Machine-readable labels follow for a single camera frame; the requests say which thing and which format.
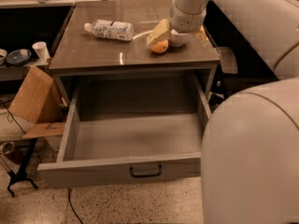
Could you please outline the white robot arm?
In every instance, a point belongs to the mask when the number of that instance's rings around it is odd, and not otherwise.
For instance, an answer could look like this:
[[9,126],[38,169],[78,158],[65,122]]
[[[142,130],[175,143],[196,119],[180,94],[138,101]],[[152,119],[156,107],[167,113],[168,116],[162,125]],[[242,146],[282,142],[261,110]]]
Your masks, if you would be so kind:
[[173,0],[172,29],[190,33],[213,1],[277,81],[227,98],[202,144],[204,224],[299,222],[299,6],[296,0]]

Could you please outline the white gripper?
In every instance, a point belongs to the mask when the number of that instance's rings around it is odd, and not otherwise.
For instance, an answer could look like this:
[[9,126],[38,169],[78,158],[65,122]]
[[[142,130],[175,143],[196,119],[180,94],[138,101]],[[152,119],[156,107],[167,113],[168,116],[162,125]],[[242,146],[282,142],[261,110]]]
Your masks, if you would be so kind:
[[147,46],[152,47],[158,42],[169,40],[171,27],[180,34],[190,34],[200,28],[206,17],[206,5],[207,0],[201,4],[195,4],[191,8],[183,9],[176,0],[173,0],[168,12],[168,19],[161,20],[149,33]]

